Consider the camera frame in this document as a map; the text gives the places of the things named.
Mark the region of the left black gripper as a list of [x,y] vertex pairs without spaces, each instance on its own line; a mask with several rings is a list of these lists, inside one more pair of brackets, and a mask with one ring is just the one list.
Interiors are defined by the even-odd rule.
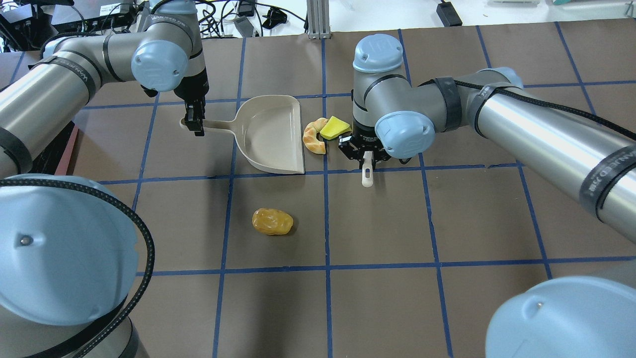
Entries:
[[196,75],[184,77],[177,88],[173,90],[178,98],[184,100],[185,124],[189,125],[189,131],[192,131],[197,137],[205,136],[205,96],[208,91],[207,70],[201,70]]

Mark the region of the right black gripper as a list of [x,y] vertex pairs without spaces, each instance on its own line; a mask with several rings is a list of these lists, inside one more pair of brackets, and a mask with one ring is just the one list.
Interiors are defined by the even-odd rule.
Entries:
[[392,157],[385,150],[380,139],[376,136],[366,136],[367,132],[352,132],[338,137],[338,148],[352,161],[357,161],[358,168],[364,165],[364,152],[372,151],[372,169],[375,170],[377,163],[388,161]]

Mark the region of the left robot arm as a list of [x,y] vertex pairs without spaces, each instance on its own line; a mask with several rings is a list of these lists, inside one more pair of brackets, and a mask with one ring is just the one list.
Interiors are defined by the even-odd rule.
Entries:
[[205,70],[193,0],[151,0],[139,30],[64,34],[1,93],[1,356],[147,358],[130,313],[148,288],[146,224],[103,185],[71,176],[79,129],[53,175],[32,172],[107,83],[175,91],[204,134]]

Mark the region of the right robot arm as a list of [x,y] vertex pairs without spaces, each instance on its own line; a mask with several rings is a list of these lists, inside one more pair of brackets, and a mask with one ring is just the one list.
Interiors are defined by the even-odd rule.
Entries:
[[635,240],[635,141],[590,113],[540,100],[511,68],[414,86],[402,42],[373,34],[353,59],[353,134],[366,174],[422,159],[423,196],[451,352],[486,358],[633,358],[635,261],[558,277],[571,254],[611,245],[568,209]]

